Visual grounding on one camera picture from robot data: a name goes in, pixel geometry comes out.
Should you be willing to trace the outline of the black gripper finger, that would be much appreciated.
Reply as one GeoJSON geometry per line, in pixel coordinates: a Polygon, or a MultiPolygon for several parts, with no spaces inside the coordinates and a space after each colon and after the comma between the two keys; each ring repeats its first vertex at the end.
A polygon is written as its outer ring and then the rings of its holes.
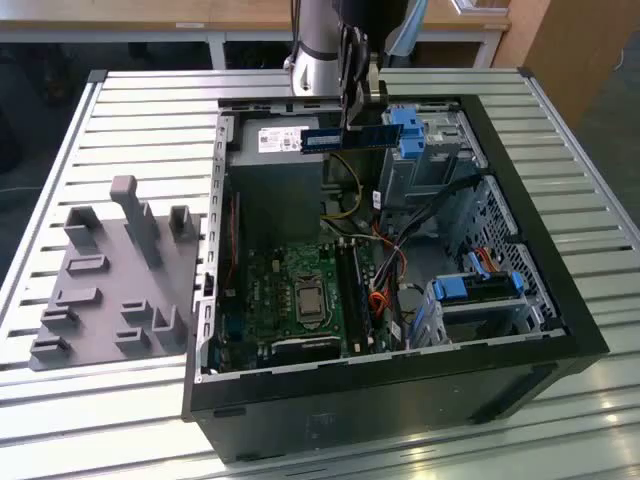
{"type": "Polygon", "coordinates": [[[377,54],[358,51],[347,74],[347,129],[355,131],[377,124],[387,107],[387,100],[377,54]]]}
{"type": "Polygon", "coordinates": [[[347,145],[347,132],[364,124],[363,111],[368,100],[367,75],[370,63],[368,36],[360,28],[341,25],[340,63],[340,146],[347,145]]]}

